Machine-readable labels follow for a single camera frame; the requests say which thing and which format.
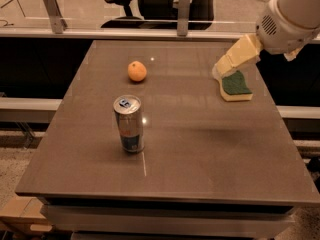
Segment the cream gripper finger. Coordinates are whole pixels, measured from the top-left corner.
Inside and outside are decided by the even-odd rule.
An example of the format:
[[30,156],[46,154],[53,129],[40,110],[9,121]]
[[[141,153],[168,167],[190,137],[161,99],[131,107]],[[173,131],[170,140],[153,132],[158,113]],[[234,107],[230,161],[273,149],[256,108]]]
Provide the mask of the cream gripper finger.
[[256,61],[263,45],[256,34],[245,34],[215,63],[212,75],[222,80],[239,70],[248,62]]
[[295,49],[288,50],[286,53],[284,53],[284,57],[287,61],[292,61],[297,57],[302,49],[303,47],[297,47]]

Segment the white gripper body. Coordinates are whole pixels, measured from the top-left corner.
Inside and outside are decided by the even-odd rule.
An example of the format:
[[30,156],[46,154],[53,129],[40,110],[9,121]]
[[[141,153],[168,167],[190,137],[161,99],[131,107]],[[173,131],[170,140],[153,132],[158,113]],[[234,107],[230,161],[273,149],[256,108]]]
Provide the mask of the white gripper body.
[[270,0],[256,23],[256,33],[270,54],[304,47],[320,32],[319,6],[303,0]]

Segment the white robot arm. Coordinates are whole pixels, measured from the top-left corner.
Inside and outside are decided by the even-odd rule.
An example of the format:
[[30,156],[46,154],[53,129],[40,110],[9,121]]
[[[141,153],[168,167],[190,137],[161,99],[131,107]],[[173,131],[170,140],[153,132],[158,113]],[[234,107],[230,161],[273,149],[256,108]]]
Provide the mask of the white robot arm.
[[320,0],[270,0],[258,17],[256,33],[241,37],[216,62],[213,77],[232,75],[262,50],[292,60],[319,32]]

